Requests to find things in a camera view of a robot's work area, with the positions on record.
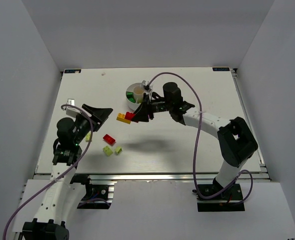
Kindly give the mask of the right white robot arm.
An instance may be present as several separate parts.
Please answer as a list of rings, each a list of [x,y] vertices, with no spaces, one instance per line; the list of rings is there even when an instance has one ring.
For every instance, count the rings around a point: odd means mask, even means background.
[[[232,187],[243,165],[258,149],[258,143],[246,121],[241,117],[225,119],[201,111],[183,99],[175,82],[163,85],[163,96],[153,92],[144,81],[140,84],[140,89],[143,91],[143,99],[134,112],[131,119],[133,122],[147,123],[154,118],[155,113],[169,112],[175,122],[194,127],[199,133],[205,132],[218,140],[223,163],[213,180],[212,194],[197,188],[199,196],[205,200],[213,199]]]

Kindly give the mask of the red and orange lego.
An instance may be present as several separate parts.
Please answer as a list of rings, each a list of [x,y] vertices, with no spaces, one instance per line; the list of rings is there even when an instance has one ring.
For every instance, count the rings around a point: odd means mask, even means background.
[[[116,120],[126,124],[130,124],[134,116],[135,114],[132,112],[118,113]]]

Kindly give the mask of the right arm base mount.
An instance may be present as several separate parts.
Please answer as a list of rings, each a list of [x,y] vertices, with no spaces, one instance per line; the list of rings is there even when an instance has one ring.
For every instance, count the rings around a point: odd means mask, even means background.
[[[219,212],[244,212],[243,193],[240,184],[234,184],[230,189],[220,195],[204,199],[199,196],[196,189],[192,192],[196,194],[197,211],[201,213],[219,213]]]

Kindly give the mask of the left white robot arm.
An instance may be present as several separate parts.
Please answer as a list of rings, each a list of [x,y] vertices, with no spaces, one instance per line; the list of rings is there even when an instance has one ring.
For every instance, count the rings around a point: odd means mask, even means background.
[[[44,197],[32,221],[26,221],[22,236],[26,240],[67,240],[67,222],[73,212],[87,204],[106,203],[86,175],[76,174],[79,162],[87,152],[80,144],[93,136],[113,112],[112,108],[96,108],[83,104],[64,104],[67,116],[56,124],[50,182],[37,193]]]

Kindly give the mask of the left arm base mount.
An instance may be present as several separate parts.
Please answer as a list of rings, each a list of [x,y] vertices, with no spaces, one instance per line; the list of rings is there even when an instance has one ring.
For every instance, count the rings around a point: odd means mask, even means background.
[[[70,182],[78,183],[85,187],[85,194],[82,197],[77,209],[84,210],[108,210],[111,206],[109,200],[109,185],[94,183],[89,175],[77,174]]]

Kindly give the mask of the red lego brick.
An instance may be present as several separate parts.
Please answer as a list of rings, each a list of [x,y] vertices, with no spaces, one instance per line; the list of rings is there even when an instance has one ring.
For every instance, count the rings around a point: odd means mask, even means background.
[[[116,140],[109,134],[105,134],[102,139],[110,146],[113,146],[116,143]]]

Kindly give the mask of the green long lego brick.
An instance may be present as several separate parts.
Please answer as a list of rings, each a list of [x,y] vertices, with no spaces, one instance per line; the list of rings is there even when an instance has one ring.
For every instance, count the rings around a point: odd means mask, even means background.
[[[126,98],[131,102],[131,103],[136,103],[136,100],[134,98],[134,93],[132,91],[127,91],[126,92]]]

